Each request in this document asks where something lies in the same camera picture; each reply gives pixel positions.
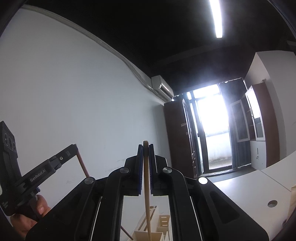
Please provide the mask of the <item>person's left hand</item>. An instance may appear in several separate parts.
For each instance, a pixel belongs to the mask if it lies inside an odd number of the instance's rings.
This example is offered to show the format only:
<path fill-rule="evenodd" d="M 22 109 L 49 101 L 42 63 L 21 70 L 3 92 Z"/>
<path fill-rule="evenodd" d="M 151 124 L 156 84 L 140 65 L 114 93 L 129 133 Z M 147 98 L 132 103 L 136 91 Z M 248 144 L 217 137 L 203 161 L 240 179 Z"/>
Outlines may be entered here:
<path fill-rule="evenodd" d="M 44 217 L 51 208 L 48 206 L 48 203 L 43 196 L 37 195 L 36 209 L 41 217 Z M 22 214 L 14 214 L 10 217 L 10 221 L 15 231 L 22 237 L 22 239 L 26 238 L 27 233 L 37 223 L 33 219 Z"/>

